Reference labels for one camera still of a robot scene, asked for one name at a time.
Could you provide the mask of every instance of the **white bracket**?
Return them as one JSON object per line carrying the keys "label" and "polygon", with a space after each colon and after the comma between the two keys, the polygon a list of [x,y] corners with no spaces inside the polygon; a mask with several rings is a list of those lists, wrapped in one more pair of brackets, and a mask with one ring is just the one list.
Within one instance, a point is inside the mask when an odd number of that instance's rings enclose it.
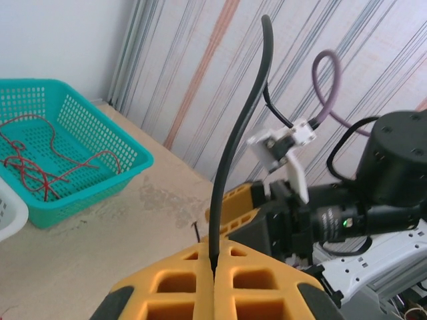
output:
{"label": "white bracket", "polygon": [[[287,136],[293,138],[295,145],[282,159],[277,160],[267,148],[266,141],[277,141]],[[298,119],[291,129],[287,127],[278,130],[262,129],[251,135],[246,142],[268,172],[272,173],[281,166],[286,165],[291,188],[300,196],[304,203],[308,203],[306,174],[298,158],[294,155],[293,150],[296,147],[307,145],[315,138],[316,134],[308,122],[305,119]]]}

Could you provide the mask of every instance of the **wooden table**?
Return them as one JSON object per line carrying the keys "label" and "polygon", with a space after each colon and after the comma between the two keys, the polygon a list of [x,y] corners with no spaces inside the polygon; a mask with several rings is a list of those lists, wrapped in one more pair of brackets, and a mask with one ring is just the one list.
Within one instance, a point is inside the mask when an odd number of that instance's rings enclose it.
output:
{"label": "wooden table", "polygon": [[30,222],[0,243],[3,320],[88,319],[123,277],[196,242],[211,183],[108,105],[155,164],[119,194],[47,230]]}

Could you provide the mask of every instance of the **black cable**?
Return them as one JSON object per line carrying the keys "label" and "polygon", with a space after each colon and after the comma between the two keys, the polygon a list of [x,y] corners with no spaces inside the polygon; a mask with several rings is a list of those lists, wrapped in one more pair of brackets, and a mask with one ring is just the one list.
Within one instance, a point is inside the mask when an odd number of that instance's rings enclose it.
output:
{"label": "black cable", "polygon": [[191,224],[192,227],[194,227],[194,231],[195,231],[195,237],[197,239],[197,243],[200,243],[200,233],[199,233],[199,228],[197,227],[197,221],[194,221]]}
{"label": "black cable", "polygon": [[222,153],[220,164],[213,183],[211,207],[209,215],[209,259],[213,276],[215,277],[216,267],[218,265],[218,256],[220,254],[220,221],[222,210],[222,197],[226,187],[227,176],[239,141],[242,138],[249,120],[260,101],[261,94],[266,87],[270,68],[273,60],[273,27],[270,17],[263,15],[261,18],[262,32],[264,36],[264,46],[260,68],[256,76],[252,90],[245,102],[239,117],[234,124],[232,132],[228,137],[224,152]]}
{"label": "black cable", "polygon": [[421,290],[423,290],[423,291],[427,291],[427,288],[425,288],[425,286],[423,286],[421,282],[418,282],[416,285],[417,285],[417,287],[418,287],[418,288],[420,288]]}
{"label": "black cable", "polygon": [[338,153],[338,151],[341,149],[341,147],[344,145],[344,143],[351,137],[351,135],[357,131],[360,127],[363,127],[364,125],[367,125],[368,123],[371,123],[373,121],[378,120],[378,117],[368,117],[362,120],[359,120],[355,124],[353,124],[341,137],[341,139],[338,141],[336,146],[332,149],[332,152],[330,153],[328,160],[326,160],[326,167],[328,168],[331,175],[333,175],[335,178],[347,182],[347,183],[353,183],[354,181],[346,178],[342,175],[340,175],[334,168],[334,157]]}
{"label": "black cable", "polygon": [[353,257],[355,255],[363,255],[369,248],[371,248],[372,245],[372,238],[370,236],[366,237],[365,242],[363,242],[363,245],[357,249],[356,251],[346,252],[346,251],[333,251],[329,250],[324,247],[324,242],[319,243],[320,247],[328,254],[335,255],[337,257]]}
{"label": "black cable", "polygon": [[266,87],[264,88],[264,91],[262,91],[262,95],[264,96],[264,101],[266,102],[266,107],[270,109],[270,111],[282,122],[286,127],[292,128],[294,124],[288,120],[282,113],[277,110],[277,108],[272,103],[272,100],[270,99],[270,93],[268,92],[268,83],[266,84]]}

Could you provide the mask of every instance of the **red wire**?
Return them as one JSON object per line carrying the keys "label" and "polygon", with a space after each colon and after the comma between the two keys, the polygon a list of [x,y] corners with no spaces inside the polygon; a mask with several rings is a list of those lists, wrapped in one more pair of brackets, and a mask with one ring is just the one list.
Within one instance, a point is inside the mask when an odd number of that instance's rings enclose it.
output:
{"label": "red wire", "polygon": [[[48,172],[42,170],[42,168],[40,168],[36,163],[32,162],[32,160],[29,160],[29,159],[26,159],[26,158],[22,157],[21,151],[25,150],[25,145],[22,142],[20,142],[18,140],[11,141],[4,134],[2,134],[2,132],[0,132],[0,137],[2,137],[8,144],[10,144],[10,146],[12,146],[12,148],[17,153],[17,155],[10,155],[5,160],[0,160],[0,162],[2,162],[5,167],[7,167],[7,165],[10,164],[14,168],[16,168],[16,169],[19,170],[19,172],[21,174],[22,184],[24,185],[24,187],[27,190],[32,191],[32,192],[38,192],[38,191],[40,191],[40,190],[42,190],[44,188],[45,189],[44,201],[47,201],[47,198],[49,196],[49,191],[52,192],[52,194],[54,194],[54,196],[56,196],[57,199],[59,199],[59,195],[57,194],[57,192],[55,192],[55,190],[52,189],[52,187],[50,186],[50,184],[52,184],[52,183],[54,183],[54,182],[56,182],[58,180],[62,180],[64,182],[68,183],[69,180],[65,179],[64,177],[66,175],[69,175],[70,173],[74,172],[75,170],[77,170],[79,168],[82,168],[82,167],[90,167],[90,168],[98,169],[97,166],[90,165],[89,162],[91,160],[93,160],[94,158],[99,157],[100,155],[102,155],[104,153],[111,155],[115,159],[115,162],[117,163],[117,174],[120,174],[121,168],[120,168],[119,159],[117,158],[117,156],[114,153],[112,153],[109,150],[100,151],[100,152],[96,153],[95,155],[93,155],[92,157],[90,157],[88,160],[86,160],[83,163],[80,163],[78,161],[75,161],[75,160],[73,160],[71,158],[68,158],[68,157],[60,154],[58,151],[55,150],[55,148],[53,146],[53,141],[55,140],[55,134],[56,134],[55,128],[52,126],[52,124],[50,124],[50,122],[48,122],[48,120],[46,120],[45,118],[43,118],[43,117],[41,117],[39,115],[31,115],[31,114],[30,115],[20,115],[20,116],[18,116],[16,118],[13,118],[13,119],[10,119],[10,120],[4,122],[3,124],[0,125],[0,128],[2,128],[3,126],[5,126],[5,125],[7,125],[9,123],[12,123],[12,122],[14,122],[14,121],[16,121],[16,120],[18,120],[20,118],[23,118],[23,117],[35,117],[35,118],[38,118],[38,119],[42,119],[44,122],[46,122],[50,126],[50,128],[52,129],[52,132],[53,132],[52,138],[50,140],[50,147],[52,149],[52,152],[54,152],[54,154],[56,154],[58,157],[61,157],[61,158],[65,159],[65,160],[68,160],[69,162],[72,162],[72,163],[74,163],[74,164],[77,165],[76,167],[74,167],[74,168],[66,171],[62,175],[55,176],[55,175],[53,175],[51,173],[48,173]],[[15,160],[15,159],[19,160],[20,163],[10,162],[10,160]],[[40,173],[41,176],[42,176],[42,178],[43,178],[43,180],[40,180],[39,178],[35,177],[34,175],[29,174],[28,172],[26,172],[26,170],[32,170],[32,171],[36,171],[37,173]],[[42,186],[39,187],[39,188],[37,188],[37,189],[30,188],[28,186],[26,180],[25,180],[25,177],[30,177],[33,180],[36,180],[37,182],[40,182],[42,184]]]}

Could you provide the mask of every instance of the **white plastic basket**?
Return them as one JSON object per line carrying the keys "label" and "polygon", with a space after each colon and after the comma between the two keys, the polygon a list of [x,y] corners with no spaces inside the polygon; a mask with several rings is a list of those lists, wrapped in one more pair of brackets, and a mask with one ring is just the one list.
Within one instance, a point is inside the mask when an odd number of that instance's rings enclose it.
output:
{"label": "white plastic basket", "polygon": [[0,178],[0,241],[21,230],[28,220],[28,207]]}

